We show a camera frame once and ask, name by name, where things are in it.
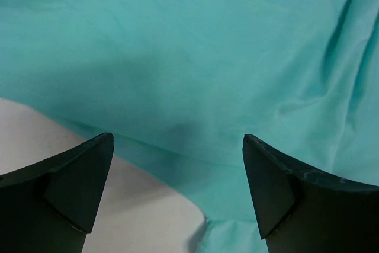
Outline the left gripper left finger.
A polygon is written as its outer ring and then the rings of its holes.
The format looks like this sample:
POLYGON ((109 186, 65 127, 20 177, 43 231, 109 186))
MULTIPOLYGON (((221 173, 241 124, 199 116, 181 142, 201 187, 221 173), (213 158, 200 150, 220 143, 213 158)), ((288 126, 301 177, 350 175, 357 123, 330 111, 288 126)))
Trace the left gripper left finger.
POLYGON ((102 133, 1 175, 1 252, 82 252, 114 152, 102 133))

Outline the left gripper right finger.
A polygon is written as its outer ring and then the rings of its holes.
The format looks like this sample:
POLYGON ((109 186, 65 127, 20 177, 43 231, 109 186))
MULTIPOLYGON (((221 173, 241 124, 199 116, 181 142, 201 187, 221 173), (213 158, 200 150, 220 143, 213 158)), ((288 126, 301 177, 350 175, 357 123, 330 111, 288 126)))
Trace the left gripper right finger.
POLYGON ((324 172, 250 134, 243 161, 269 252, 378 251, 378 187, 324 172))

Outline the teal t shirt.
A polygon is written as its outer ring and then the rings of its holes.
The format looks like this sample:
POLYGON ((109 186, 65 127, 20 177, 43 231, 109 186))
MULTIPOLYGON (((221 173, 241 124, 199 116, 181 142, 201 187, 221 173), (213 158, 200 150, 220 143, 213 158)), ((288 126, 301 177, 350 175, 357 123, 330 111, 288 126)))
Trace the teal t shirt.
POLYGON ((205 214, 198 252, 266 252, 244 135, 378 184, 378 0, 1 0, 1 96, 113 133, 205 214))

